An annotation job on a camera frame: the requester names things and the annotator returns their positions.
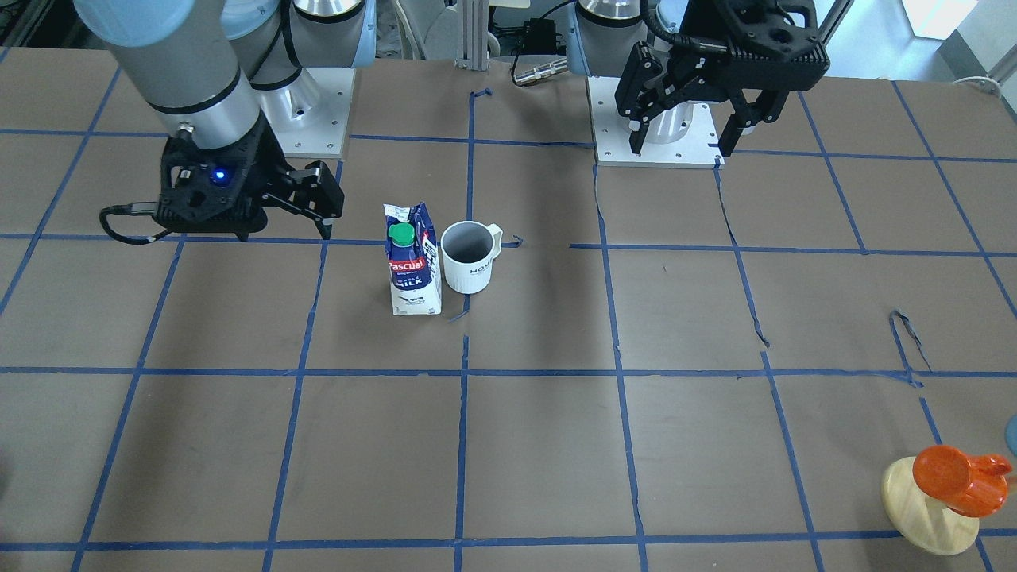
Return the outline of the wooden mug tree stand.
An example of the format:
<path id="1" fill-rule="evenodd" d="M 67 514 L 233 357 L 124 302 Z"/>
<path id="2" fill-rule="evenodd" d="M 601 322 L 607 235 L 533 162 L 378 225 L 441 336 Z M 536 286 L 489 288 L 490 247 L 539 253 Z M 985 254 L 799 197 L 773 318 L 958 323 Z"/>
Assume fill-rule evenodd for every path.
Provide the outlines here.
<path id="1" fill-rule="evenodd" d="M 891 463 L 880 479 L 880 499 L 891 524 L 918 549 L 956 556 L 976 544 L 980 519 L 962 516 L 926 495 L 913 478 L 915 456 Z"/>

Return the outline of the aluminium frame post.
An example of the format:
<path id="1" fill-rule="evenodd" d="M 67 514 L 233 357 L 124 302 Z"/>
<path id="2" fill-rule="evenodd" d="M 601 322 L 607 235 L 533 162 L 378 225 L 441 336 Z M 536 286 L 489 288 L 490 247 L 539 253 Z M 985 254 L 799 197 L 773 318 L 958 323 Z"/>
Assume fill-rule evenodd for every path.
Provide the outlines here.
<path id="1" fill-rule="evenodd" d="M 487 0 L 457 1 L 455 3 L 460 32 L 454 62 L 458 68 L 472 72 L 487 72 L 489 69 Z"/>

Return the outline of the white mug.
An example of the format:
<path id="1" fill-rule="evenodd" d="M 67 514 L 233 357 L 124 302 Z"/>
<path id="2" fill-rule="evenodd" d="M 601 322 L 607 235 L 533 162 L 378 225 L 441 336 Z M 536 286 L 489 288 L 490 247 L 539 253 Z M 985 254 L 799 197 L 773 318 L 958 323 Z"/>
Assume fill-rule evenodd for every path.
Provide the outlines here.
<path id="1" fill-rule="evenodd" d="M 497 224 L 461 221 L 442 235 L 444 279 L 454 291 L 472 296 L 486 289 L 493 278 L 493 264 L 501 253 L 504 231 Z"/>

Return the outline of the orange mug on stand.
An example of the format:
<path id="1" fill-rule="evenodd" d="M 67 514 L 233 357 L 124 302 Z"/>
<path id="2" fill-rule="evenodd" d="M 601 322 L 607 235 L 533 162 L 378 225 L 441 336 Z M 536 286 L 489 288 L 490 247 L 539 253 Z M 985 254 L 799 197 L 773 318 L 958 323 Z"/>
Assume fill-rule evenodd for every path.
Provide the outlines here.
<path id="1" fill-rule="evenodd" d="M 1002 509 L 1009 496 L 1007 478 L 1014 470 L 998 454 L 972 456 L 955 446 L 929 446 L 915 457 L 915 484 L 956 514 L 988 517 Z"/>

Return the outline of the blue white milk carton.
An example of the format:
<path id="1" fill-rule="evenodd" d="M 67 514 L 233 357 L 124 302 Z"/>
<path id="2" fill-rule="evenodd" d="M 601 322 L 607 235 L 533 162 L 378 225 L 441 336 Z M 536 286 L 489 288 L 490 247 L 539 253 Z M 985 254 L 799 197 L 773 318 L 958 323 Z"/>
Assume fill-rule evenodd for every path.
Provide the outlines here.
<path id="1" fill-rule="evenodd" d="M 440 314 L 442 272 L 425 203 L 384 205 L 393 314 Z"/>

